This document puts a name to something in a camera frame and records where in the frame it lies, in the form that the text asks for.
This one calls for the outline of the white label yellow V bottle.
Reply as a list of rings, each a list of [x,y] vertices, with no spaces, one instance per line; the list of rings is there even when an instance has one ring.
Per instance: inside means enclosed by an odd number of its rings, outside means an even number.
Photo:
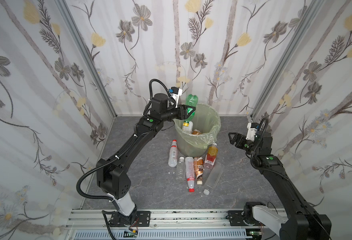
[[[192,121],[184,121],[182,125],[182,131],[187,134],[191,134],[193,130],[193,122]]]

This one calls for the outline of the green plastic bottle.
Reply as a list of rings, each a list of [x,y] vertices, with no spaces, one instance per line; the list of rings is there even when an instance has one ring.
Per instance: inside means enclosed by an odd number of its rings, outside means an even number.
[[[199,98],[197,95],[192,95],[189,94],[186,98],[186,106],[187,107],[187,115],[189,116],[186,120],[183,122],[183,126],[188,127],[190,125],[190,122],[195,116],[195,111],[196,107],[198,104]]]

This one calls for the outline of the brown label coffee bottle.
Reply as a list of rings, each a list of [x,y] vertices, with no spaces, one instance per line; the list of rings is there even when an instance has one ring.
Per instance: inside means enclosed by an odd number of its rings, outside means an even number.
[[[199,131],[199,130],[193,130],[192,131],[192,135],[201,135],[201,134],[202,134],[202,132]]]

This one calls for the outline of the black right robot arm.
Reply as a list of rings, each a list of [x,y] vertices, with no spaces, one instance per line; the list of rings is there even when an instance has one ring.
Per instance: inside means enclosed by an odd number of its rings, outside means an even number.
[[[283,220],[275,212],[269,213],[265,206],[253,206],[252,218],[272,230],[281,240],[329,240],[330,219],[318,214],[304,199],[289,179],[282,162],[272,155],[271,134],[258,131],[253,141],[239,133],[229,133],[228,136],[232,145],[251,156],[252,167],[271,184],[287,214],[286,220]]]

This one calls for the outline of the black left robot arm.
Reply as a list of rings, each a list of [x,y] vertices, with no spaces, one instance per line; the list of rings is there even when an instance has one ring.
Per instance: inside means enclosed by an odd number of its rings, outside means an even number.
[[[128,171],[135,158],[164,127],[164,122],[186,120],[196,110],[192,104],[180,105],[170,94],[155,94],[148,102],[143,116],[134,126],[133,135],[107,160],[97,162],[97,185],[105,193],[104,199],[112,201],[119,214],[135,215],[136,204],[129,189]]]

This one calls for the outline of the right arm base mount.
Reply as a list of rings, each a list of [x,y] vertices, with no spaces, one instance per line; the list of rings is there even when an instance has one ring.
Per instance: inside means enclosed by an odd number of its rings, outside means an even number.
[[[231,227],[250,226],[260,227],[261,224],[253,217],[252,208],[254,206],[266,206],[262,202],[246,202],[243,210],[230,210],[227,213],[226,220],[230,222]]]

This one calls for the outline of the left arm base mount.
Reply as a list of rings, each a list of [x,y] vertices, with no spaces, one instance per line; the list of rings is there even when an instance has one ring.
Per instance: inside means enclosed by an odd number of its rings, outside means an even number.
[[[110,227],[149,227],[151,220],[151,211],[138,211],[137,207],[134,208],[133,212],[129,216],[113,211],[109,220]]]

